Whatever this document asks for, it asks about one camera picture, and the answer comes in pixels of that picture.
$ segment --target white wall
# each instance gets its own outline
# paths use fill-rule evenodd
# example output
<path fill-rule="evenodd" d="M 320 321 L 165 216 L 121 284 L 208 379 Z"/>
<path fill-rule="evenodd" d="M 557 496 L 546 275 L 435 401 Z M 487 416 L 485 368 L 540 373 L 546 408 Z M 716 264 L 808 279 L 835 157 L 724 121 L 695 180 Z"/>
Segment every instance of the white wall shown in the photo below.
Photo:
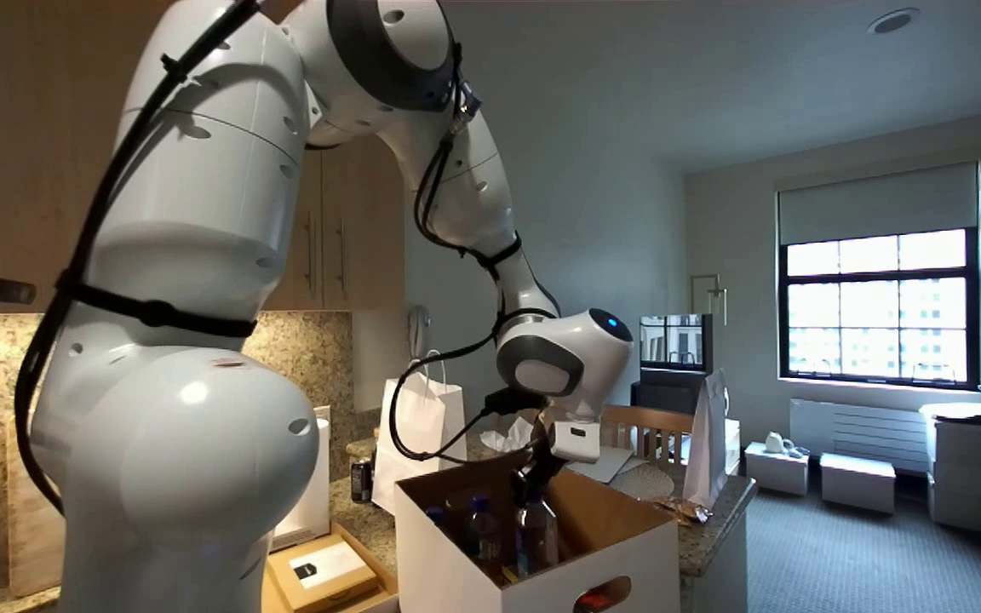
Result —
<path fill-rule="evenodd" d="M 463 73 L 485 95 L 496 137 L 523 250 L 561 313 L 607 306 L 636 326 L 640 313 L 681 308 L 685 296 L 685 206 L 681 180 L 634 132 L 640 120 L 617 110 L 617 88 L 585 73 L 593 36 L 607 11 L 475 7 L 448 11 L 463 39 Z M 489 275 L 454 250 L 425 244 L 409 229 L 405 293 L 434 313 L 434 343 L 458 347 L 489 329 L 496 293 Z M 500 389 L 489 351 L 448 363 L 466 385 L 469 412 Z M 610 401 L 628 401 L 636 357 Z"/>
<path fill-rule="evenodd" d="M 932 395 L 871 385 L 795 385 L 775 379 L 774 188 L 781 180 L 811 180 L 946 152 L 981 157 L 981 120 L 689 175 L 689 264 L 693 273 L 718 273 L 728 284 L 728 323 L 718 329 L 716 357 L 728 379 L 731 416 L 743 420 L 743 439 L 761 439 L 769 427 L 788 431 L 788 404 L 795 395 L 911 408 L 931 398 L 981 398 L 981 391 Z"/>

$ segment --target light fixture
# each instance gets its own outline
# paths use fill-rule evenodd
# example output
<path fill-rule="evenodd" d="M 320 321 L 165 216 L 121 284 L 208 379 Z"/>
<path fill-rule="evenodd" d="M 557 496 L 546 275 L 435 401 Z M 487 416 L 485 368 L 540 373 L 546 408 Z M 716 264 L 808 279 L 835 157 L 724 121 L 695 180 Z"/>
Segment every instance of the light fixture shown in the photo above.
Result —
<path fill-rule="evenodd" d="M 874 21 L 869 24 L 869 32 L 871 32 L 871 36 L 897 32 L 897 31 L 911 28 L 915 18 L 920 18 L 915 7 L 890 11 L 890 14 L 881 14 L 881 18 L 874 18 Z"/>

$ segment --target window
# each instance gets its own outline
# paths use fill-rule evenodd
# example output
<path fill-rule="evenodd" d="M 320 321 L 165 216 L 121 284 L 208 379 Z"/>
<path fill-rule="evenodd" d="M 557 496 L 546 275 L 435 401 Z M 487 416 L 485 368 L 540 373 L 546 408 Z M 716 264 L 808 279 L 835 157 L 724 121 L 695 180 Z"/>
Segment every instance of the window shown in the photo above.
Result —
<path fill-rule="evenodd" d="M 781 373 L 978 389 L 975 188 L 946 167 L 781 191 Z"/>

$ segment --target ceiling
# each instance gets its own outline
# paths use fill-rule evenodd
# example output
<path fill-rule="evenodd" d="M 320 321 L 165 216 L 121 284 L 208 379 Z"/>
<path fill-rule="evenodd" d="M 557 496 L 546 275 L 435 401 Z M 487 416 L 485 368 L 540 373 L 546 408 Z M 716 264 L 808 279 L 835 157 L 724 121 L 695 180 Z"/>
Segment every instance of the ceiling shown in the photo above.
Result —
<path fill-rule="evenodd" d="M 681 169 L 981 115 L 981 0 L 442 0 L 536 110 L 585 104 Z M 869 24 L 915 7 L 890 36 Z"/>

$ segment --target bottle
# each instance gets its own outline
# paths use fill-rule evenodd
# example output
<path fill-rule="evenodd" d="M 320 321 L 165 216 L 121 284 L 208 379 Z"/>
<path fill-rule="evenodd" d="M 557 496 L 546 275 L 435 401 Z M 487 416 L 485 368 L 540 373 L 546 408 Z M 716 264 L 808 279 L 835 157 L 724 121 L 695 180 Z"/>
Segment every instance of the bottle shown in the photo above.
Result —
<path fill-rule="evenodd" d="M 518 575 L 557 564 L 557 514 L 546 496 L 518 507 Z"/>
<path fill-rule="evenodd" d="M 463 514 L 463 550 L 489 575 L 500 572 L 500 525 L 489 510 L 489 496 L 477 494 Z"/>

